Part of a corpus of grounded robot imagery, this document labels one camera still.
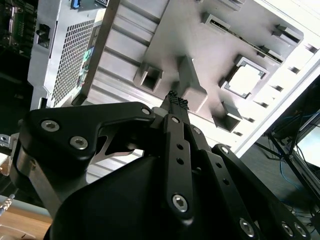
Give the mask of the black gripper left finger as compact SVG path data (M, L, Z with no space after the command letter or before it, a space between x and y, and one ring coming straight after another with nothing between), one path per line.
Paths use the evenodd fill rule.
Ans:
M178 99L170 91L158 109L123 102L33 110L20 127L18 169L54 219L69 192L139 158L191 154Z

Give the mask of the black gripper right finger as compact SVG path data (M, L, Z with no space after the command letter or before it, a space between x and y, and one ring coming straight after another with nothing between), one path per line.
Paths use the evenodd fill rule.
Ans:
M222 240L309 240L311 235L291 211L225 145L210 148L199 128L191 125L188 101L176 110L187 129L191 151L206 184L221 202Z

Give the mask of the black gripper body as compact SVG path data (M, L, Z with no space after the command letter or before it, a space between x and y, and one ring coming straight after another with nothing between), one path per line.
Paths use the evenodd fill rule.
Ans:
M240 215L204 154L144 156L69 192L51 240L238 240Z

